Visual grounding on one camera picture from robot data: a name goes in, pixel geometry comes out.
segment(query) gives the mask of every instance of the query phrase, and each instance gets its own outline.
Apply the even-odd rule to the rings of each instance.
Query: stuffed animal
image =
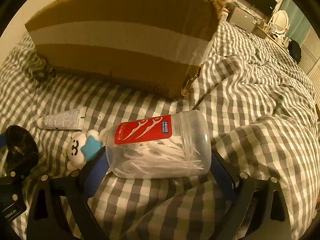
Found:
[[[95,130],[85,132],[74,132],[68,145],[67,154],[69,162],[67,168],[69,171],[82,169],[87,161],[94,159],[99,150],[103,147],[102,134]]]

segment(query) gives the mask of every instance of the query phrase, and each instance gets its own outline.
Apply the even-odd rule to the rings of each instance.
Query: blue label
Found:
[[[168,121],[162,121],[162,133],[169,134]]]

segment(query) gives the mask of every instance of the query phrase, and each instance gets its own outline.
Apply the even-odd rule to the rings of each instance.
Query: toothpaste tube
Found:
[[[37,121],[40,129],[82,130],[87,107],[47,115]]]

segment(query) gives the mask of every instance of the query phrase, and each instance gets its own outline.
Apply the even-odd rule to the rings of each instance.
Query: screw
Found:
[[[247,179],[249,177],[249,175],[245,172],[240,172],[240,177],[243,178],[243,179]]]
[[[70,174],[72,177],[76,177],[79,175],[79,171],[72,171]]]
[[[276,177],[271,177],[270,180],[271,180],[273,183],[277,183],[277,182],[278,182],[278,180],[277,180]]]
[[[48,175],[43,175],[42,177],[41,177],[41,180],[42,181],[46,181],[48,179]]]

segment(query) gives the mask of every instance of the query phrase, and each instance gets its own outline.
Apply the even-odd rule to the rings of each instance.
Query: plush toy face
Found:
[[[68,163],[68,170],[81,169],[85,163],[86,158],[81,148],[85,145],[87,141],[86,133],[78,133],[73,138],[68,145],[68,157],[71,163]]]

